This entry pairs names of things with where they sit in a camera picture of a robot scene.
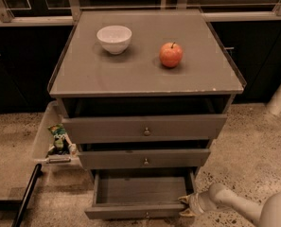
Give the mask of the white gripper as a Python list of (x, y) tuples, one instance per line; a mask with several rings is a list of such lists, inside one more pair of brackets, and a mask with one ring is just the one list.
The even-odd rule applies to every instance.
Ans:
[(184, 204), (189, 204), (189, 208), (191, 209), (185, 209), (179, 213), (179, 215), (184, 218), (196, 217), (196, 215), (212, 211), (215, 207), (215, 204), (210, 200), (207, 192), (182, 196), (179, 198), (179, 201)]

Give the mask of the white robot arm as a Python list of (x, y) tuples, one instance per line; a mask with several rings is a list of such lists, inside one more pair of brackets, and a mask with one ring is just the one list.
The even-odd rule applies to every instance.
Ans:
[(270, 196), (264, 204), (258, 204), (240, 197), (222, 183), (213, 183), (207, 191), (182, 196), (179, 201), (187, 205), (179, 213), (182, 217), (232, 209), (254, 227), (281, 227), (281, 192)]

